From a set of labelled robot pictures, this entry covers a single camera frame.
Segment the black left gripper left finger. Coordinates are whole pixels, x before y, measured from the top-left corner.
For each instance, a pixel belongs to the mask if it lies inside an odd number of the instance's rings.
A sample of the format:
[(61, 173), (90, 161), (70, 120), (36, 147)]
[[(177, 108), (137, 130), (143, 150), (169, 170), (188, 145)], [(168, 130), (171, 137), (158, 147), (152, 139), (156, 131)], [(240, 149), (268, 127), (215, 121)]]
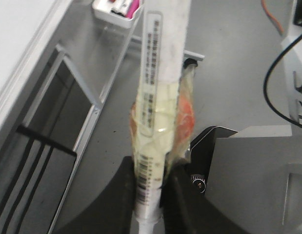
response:
[(128, 234), (136, 194), (134, 163), (125, 156), (99, 196), (55, 234)]

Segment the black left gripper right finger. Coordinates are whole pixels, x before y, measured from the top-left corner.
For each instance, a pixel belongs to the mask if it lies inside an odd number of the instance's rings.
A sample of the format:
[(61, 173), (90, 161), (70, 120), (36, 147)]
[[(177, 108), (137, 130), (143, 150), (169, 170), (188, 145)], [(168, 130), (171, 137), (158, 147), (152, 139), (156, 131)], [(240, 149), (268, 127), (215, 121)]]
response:
[(161, 193), (166, 234), (246, 234), (199, 194), (183, 166), (170, 172)]

